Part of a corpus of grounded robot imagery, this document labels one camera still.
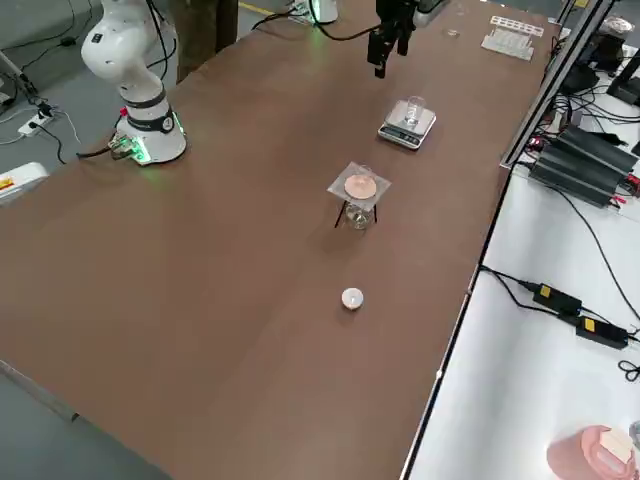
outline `black power adapter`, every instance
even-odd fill
[[[556,290],[550,285],[541,283],[536,285],[533,292],[533,301],[543,305],[560,315],[577,317],[582,309],[582,301],[567,295],[560,290]]]
[[[578,317],[576,335],[616,350],[629,345],[629,332],[624,328],[585,316]]]

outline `green light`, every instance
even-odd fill
[[[151,161],[151,156],[147,151],[147,148],[144,146],[144,142],[141,138],[136,137],[134,141],[134,152],[136,153],[136,161],[138,163],[149,163]]]
[[[184,135],[184,128],[182,128],[182,123],[180,123],[180,120],[178,119],[176,112],[173,112],[173,119],[175,120],[176,124],[178,125],[178,128],[180,129],[180,133]]]

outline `brown tabletop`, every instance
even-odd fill
[[[376,19],[340,7],[338,33]],[[545,27],[531,63],[480,48],[492,15]],[[78,162],[0,212],[0,358],[177,480],[397,478],[548,27],[454,1],[386,80],[366,37],[244,38],[172,92],[179,161]],[[410,95],[438,116],[417,153],[376,137]],[[351,161],[393,182],[365,233],[333,228]]]

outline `small glass cup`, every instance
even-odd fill
[[[415,127],[420,123],[420,117],[424,112],[426,102],[422,97],[409,97],[407,99],[407,113],[404,116],[404,121],[410,127]]]
[[[373,220],[373,212],[366,212],[353,203],[347,204],[345,215],[349,220],[349,224],[356,230],[364,230]]]

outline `metal frame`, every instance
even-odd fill
[[[558,17],[554,19],[555,22],[560,25],[564,25],[567,21],[567,18],[569,18],[569,14],[571,13],[571,10],[573,9],[573,6],[575,4],[576,0],[565,0],[562,8],[560,9],[560,12],[558,13]]]
[[[518,161],[529,138],[533,135],[536,126],[542,120],[547,106],[558,93],[560,86],[569,74],[571,67],[580,57],[591,35],[600,28],[600,25],[615,2],[616,0],[591,0],[591,2],[589,2],[578,25],[572,30],[565,46],[549,68],[538,96],[505,151],[501,161],[503,166],[511,166]],[[568,4],[572,5],[573,1],[569,0],[569,2],[565,4],[565,7]]]

